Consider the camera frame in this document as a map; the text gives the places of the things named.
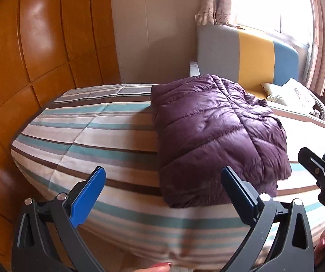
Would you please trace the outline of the left hand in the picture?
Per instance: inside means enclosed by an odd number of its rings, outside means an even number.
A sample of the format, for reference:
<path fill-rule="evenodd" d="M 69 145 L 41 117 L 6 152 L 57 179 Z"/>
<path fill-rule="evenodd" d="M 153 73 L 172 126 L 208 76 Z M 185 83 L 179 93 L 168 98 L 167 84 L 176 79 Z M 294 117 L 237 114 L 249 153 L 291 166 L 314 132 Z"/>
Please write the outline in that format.
<path fill-rule="evenodd" d="M 121 267 L 120 271 L 123 272 L 170 272 L 172 268 L 171 262 L 155 263 L 149 267 L 143 267 L 142 265 L 129 265 Z"/>

